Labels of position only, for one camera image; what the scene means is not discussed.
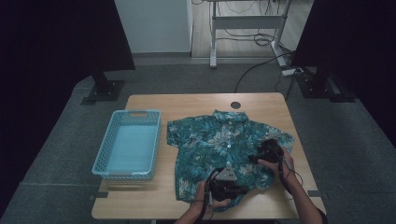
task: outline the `blue plastic basket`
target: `blue plastic basket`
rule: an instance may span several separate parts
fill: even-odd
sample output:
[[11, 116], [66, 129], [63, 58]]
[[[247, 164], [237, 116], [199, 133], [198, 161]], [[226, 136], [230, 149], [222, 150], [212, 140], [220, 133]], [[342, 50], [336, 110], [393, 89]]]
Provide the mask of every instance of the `blue plastic basket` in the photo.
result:
[[159, 110], [115, 111], [92, 173], [111, 180], [152, 179], [160, 133]]

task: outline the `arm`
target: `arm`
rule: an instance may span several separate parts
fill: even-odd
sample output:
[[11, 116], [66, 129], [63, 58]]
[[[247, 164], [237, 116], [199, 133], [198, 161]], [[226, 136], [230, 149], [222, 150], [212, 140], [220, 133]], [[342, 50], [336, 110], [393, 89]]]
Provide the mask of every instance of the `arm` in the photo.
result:
[[[285, 159], [289, 162], [290, 168], [294, 171], [293, 158], [285, 148], [283, 148], [283, 150], [285, 152], [284, 153]], [[305, 190], [303, 189], [303, 186], [301, 186], [295, 173], [289, 169], [288, 165], [284, 161], [282, 162], [283, 162], [283, 176], [285, 177], [286, 183], [290, 188], [290, 193], [293, 196], [294, 203], [296, 205], [297, 213], [298, 216], [300, 217], [301, 223], [303, 224], [322, 223], [322, 216], [319, 210], [315, 207], [311, 199], [306, 194]], [[268, 161], [259, 160], [259, 164], [272, 169], [276, 174], [278, 174], [277, 163], [271, 163]]]
[[[192, 224], [198, 218], [201, 213], [202, 206], [204, 205], [204, 195], [205, 195], [205, 181], [198, 183], [197, 192], [195, 193], [195, 201], [190, 205], [190, 208], [175, 222], [175, 224]], [[211, 206], [206, 207], [206, 212], [211, 213], [216, 207], [227, 206], [231, 202], [231, 199], [226, 199], [224, 201], [218, 202], [213, 200]]]

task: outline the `shirt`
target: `shirt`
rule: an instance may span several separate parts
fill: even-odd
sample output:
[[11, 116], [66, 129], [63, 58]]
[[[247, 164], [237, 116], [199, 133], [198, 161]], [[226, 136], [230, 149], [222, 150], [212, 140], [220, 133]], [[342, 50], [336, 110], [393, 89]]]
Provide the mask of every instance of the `shirt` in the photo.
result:
[[[268, 133], [280, 133], [278, 128], [248, 119], [245, 112], [215, 110], [212, 116], [203, 115], [167, 122], [167, 144], [178, 147], [175, 164], [176, 197], [191, 203], [199, 181], [206, 180], [215, 168], [231, 164], [238, 186], [249, 189], [267, 189], [274, 180], [274, 173], [267, 167], [253, 164], [248, 155], [256, 155], [259, 139]], [[277, 139], [288, 152], [294, 142], [289, 133]], [[239, 204], [239, 195], [216, 212], [225, 211]]]

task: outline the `wooden table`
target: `wooden table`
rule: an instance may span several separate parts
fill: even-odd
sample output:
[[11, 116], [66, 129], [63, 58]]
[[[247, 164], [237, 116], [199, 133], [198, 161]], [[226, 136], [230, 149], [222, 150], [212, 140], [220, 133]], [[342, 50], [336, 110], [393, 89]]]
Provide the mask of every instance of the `wooden table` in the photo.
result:
[[[241, 104], [231, 108], [232, 102]], [[98, 192], [92, 216], [99, 219], [177, 219], [189, 204], [177, 201], [175, 161], [177, 148], [166, 144], [166, 122], [220, 111], [245, 111], [249, 119], [266, 123], [291, 133], [295, 143], [291, 152], [296, 171], [304, 179], [304, 189], [318, 190], [297, 135], [290, 112], [280, 93], [219, 93], [133, 95], [126, 109], [160, 109], [161, 139], [154, 179], [133, 185], [110, 187], [105, 181]], [[311, 197], [325, 211], [320, 197]], [[216, 213], [212, 219], [297, 218], [292, 197], [278, 180], [266, 191], [253, 190], [236, 207]]]

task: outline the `teal floral shirt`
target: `teal floral shirt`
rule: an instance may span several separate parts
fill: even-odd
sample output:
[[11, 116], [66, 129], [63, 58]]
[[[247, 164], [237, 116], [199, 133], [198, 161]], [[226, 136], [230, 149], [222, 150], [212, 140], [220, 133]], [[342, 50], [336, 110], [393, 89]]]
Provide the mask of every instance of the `teal floral shirt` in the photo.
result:
[[[267, 189], [274, 180], [274, 173], [248, 160], [257, 154], [259, 139], [268, 133], [280, 133], [275, 127], [249, 120], [245, 112], [221, 112], [212, 116], [199, 116], [168, 121], [167, 144], [178, 147], [175, 165], [176, 197], [191, 203], [199, 181], [206, 180], [215, 168], [225, 167], [227, 162], [235, 171], [239, 186], [249, 189]], [[293, 137], [282, 134], [276, 139], [280, 146], [291, 151]], [[239, 195], [222, 212], [239, 204]]]

